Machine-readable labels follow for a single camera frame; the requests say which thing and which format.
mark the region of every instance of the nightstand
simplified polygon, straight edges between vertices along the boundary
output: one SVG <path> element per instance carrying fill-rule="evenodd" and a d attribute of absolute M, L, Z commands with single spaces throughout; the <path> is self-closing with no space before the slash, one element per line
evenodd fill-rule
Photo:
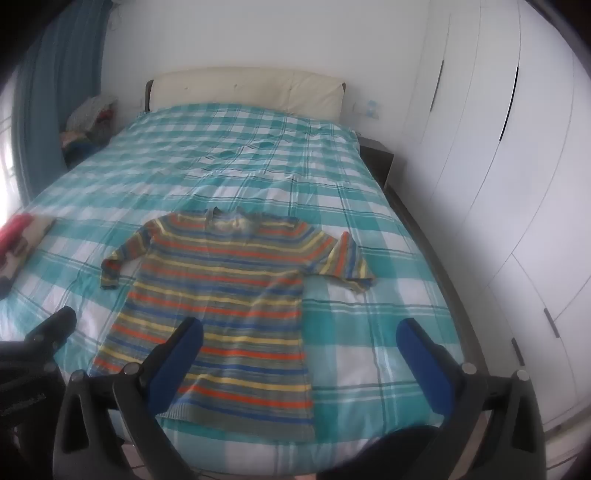
<path fill-rule="evenodd" d="M 357 137 L 357 140 L 359 140 L 361 160 L 363 160 L 375 181 L 378 182 L 378 185 L 384 188 L 394 154 L 377 140 L 364 137 Z"/>

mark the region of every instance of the teal plaid blanket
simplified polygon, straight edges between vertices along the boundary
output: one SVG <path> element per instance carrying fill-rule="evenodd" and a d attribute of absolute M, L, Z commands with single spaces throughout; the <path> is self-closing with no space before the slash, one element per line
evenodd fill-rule
<path fill-rule="evenodd" d="M 395 330 L 412 316 L 461 361 L 459 341 L 425 259 L 361 161 L 354 132 L 259 108 L 201 104 L 141 115 L 39 195 L 29 210 L 58 220 L 0 302 L 0 338 L 21 338 L 69 305 L 78 327 L 57 360 L 66 375 L 88 369 L 141 260 L 124 266 L 118 290 L 99 288 L 101 261 L 152 218 L 214 206 L 295 216 L 335 238 L 349 231 L 378 279 L 363 294 L 324 277 L 305 280 L 315 442 L 269 442 L 160 419 L 189 464 L 306 473 L 391 430 L 440 421 L 398 351 Z M 113 421 L 121 431 L 116 414 Z"/>

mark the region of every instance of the cream headboard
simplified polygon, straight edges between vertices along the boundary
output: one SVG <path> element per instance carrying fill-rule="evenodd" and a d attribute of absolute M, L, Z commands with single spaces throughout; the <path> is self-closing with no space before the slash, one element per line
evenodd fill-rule
<path fill-rule="evenodd" d="M 299 70 L 210 67 L 160 75 L 146 84 L 145 109 L 242 103 L 338 123 L 343 80 Z"/>

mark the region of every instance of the yellow stripe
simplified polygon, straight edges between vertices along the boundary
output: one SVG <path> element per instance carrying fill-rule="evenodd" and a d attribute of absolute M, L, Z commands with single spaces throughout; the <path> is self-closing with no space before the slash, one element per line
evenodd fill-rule
<path fill-rule="evenodd" d="M 270 220 L 268 220 L 266 222 L 261 222 L 261 225 L 265 225 L 265 226 L 292 226 L 292 227 L 296 226 L 296 224 L 294 224 L 293 222 L 272 222 Z"/>
<path fill-rule="evenodd" d="M 185 378 L 191 378 L 193 380 L 209 380 L 215 383 L 227 383 L 232 385 L 240 385 L 241 387 L 259 388 L 260 390 L 278 390 L 285 392 L 305 392 L 310 389 L 309 385 L 276 385 L 259 382 L 249 382 L 246 380 L 238 380 L 237 378 L 230 377 L 216 377 L 210 374 L 187 374 Z"/>
<path fill-rule="evenodd" d="M 235 273 L 238 275 L 268 275 L 270 277 L 283 277 L 289 276 L 290 274 L 297 274 L 297 270 L 287 270 L 284 272 L 268 272 L 268 271 L 252 271 L 252 270 L 240 270 L 238 268 L 226 268 L 226 267 L 208 267 L 206 265 L 196 265 L 191 263 L 177 262 L 174 260 L 167 260 L 162 258 L 158 254 L 152 253 L 149 255 L 150 258 L 157 258 L 162 263 L 168 265 L 174 265 L 175 267 L 192 268 L 194 270 L 207 270 L 209 272 L 224 272 L 224 273 Z"/>
<path fill-rule="evenodd" d="M 154 219 L 154 223 L 155 223 L 156 225 L 158 225 L 158 228 L 160 228 L 160 231 L 161 231 L 162 233 L 168 233 L 168 232 L 166 231 L 166 228 L 164 228 L 164 225 L 162 225 L 162 223 L 160 222 L 160 219 L 159 219 L 159 218 L 155 218 L 155 219 Z"/>
<path fill-rule="evenodd" d="M 230 336 L 217 335 L 215 333 L 205 333 L 203 335 L 209 340 L 219 340 L 221 342 L 247 342 L 247 343 L 267 343 L 270 345 L 299 345 L 299 340 L 284 340 L 283 338 L 256 338 L 248 336 Z"/>
<path fill-rule="evenodd" d="M 368 276 L 368 264 L 364 258 L 361 259 L 361 266 L 359 267 L 359 278 L 366 278 Z"/>
<path fill-rule="evenodd" d="M 205 220 L 205 215 L 183 215 L 182 213 L 178 213 L 177 214 L 177 218 L 181 219 L 181 218 L 185 218 L 187 220 L 192 220 L 193 222 L 195 221 L 203 221 Z M 261 225 L 264 226 L 295 226 L 293 222 L 273 222 L 271 220 L 266 220 L 264 222 L 260 223 Z"/>
<path fill-rule="evenodd" d="M 138 240 L 139 240 L 139 246 L 141 247 L 141 249 L 142 249 L 142 252 L 144 252 L 144 253 L 145 253 L 145 252 L 147 252 L 147 251 L 148 251 L 148 249 L 147 249 L 147 248 L 146 248 L 146 246 L 144 245 L 144 239 L 142 238 L 141 234 L 140 234 L 140 233 L 138 233 L 138 232 L 136 232 L 136 233 L 134 233 L 134 235 L 137 235 L 137 236 L 138 236 Z"/>
<path fill-rule="evenodd" d="M 197 243 L 197 244 L 212 244 L 212 245 L 224 245 L 225 247 L 243 247 L 244 242 L 232 242 L 229 240 L 210 240 L 209 238 L 191 238 L 189 236 L 183 235 L 176 235 L 175 233 L 167 232 L 167 236 L 175 238 L 177 240 L 183 240 L 187 242 Z M 318 232 L 316 236 L 312 237 L 312 239 L 305 244 L 303 247 L 275 247 L 273 245 L 263 245 L 263 244 L 248 244 L 249 248 L 264 248 L 267 250 L 275 250 L 278 252 L 291 252 L 291 253 L 302 253 L 305 252 L 306 249 L 310 248 L 310 245 L 316 243 L 320 238 L 324 237 L 324 232 Z"/>
<path fill-rule="evenodd" d="M 119 314 L 120 319 L 127 320 L 128 322 L 135 323 L 136 325 L 141 325 L 142 327 L 150 327 L 154 330 L 160 330 L 161 332 L 173 332 L 174 328 L 168 327 L 166 325 L 160 325 L 159 323 L 148 322 L 147 320 L 138 319 L 135 317 L 131 317 L 126 315 L 125 313 Z"/>
<path fill-rule="evenodd" d="M 332 262 L 335 259 L 336 253 L 339 250 L 338 248 L 338 244 L 335 245 L 332 249 L 332 251 L 329 254 L 329 257 L 326 259 L 326 263 L 324 264 L 324 267 L 322 267 L 322 269 L 320 270 L 320 275 L 326 275 L 326 273 L 330 270 L 330 267 L 332 266 Z"/>
<path fill-rule="evenodd" d="M 266 300 L 255 298 L 254 301 L 242 301 L 233 299 L 231 297 L 216 297 L 214 295 L 191 295 L 178 290 L 171 290 L 170 288 L 159 288 L 152 285 L 145 284 L 140 281 L 134 283 L 134 287 L 145 288 L 146 290 L 155 291 L 157 293 L 163 293 L 165 295 L 172 295 L 176 297 L 182 297 L 184 299 L 196 300 L 196 301 L 218 301 L 221 303 L 233 303 L 234 305 L 242 305 L 244 307 L 254 307 L 257 304 L 269 305 L 269 306 L 284 306 L 294 307 L 296 305 L 296 299 L 293 300 Z"/>
<path fill-rule="evenodd" d="M 100 347 L 100 351 L 99 353 L 106 353 L 107 355 L 110 356 L 114 356 L 115 358 L 118 358 L 120 360 L 125 360 L 126 362 L 137 362 L 137 363 L 141 363 L 141 360 L 137 360 L 136 358 L 132 358 L 130 356 L 124 355 L 122 353 L 119 352 L 115 352 L 114 350 L 111 350 L 108 347 L 105 347 L 104 345 L 102 347 Z"/>

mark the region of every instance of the blue gripper pad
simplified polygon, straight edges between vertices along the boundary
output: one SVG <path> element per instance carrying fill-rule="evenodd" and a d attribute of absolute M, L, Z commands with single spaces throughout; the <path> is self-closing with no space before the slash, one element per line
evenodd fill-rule
<path fill-rule="evenodd" d="M 414 319 L 404 319 L 398 324 L 396 341 L 431 409 L 448 418 L 454 409 L 455 387 L 444 370 L 453 365 L 441 364 L 435 352 L 439 346 Z"/>
<path fill-rule="evenodd" d="M 152 415 L 168 410 L 202 345 L 203 325 L 194 319 L 148 385 L 147 407 Z"/>

